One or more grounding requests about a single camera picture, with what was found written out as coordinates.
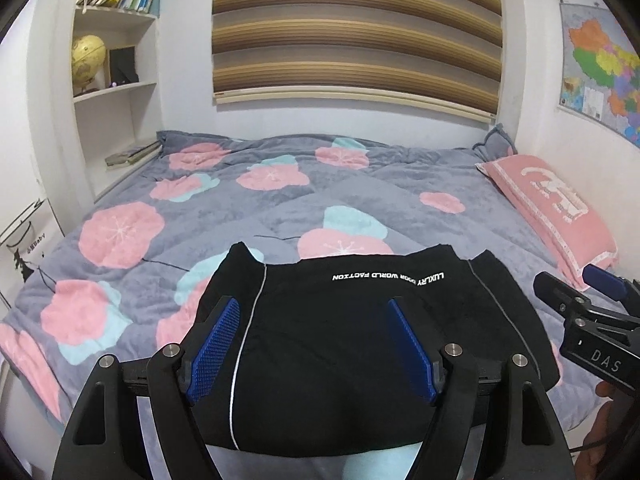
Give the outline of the person's right hand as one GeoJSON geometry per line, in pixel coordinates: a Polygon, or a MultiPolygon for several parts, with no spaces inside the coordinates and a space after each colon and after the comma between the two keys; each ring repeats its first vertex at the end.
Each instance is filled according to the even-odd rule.
{"type": "Polygon", "coordinates": [[[639,398],[599,382],[596,395],[606,399],[585,437],[575,462],[577,479],[639,478],[639,398]]]}

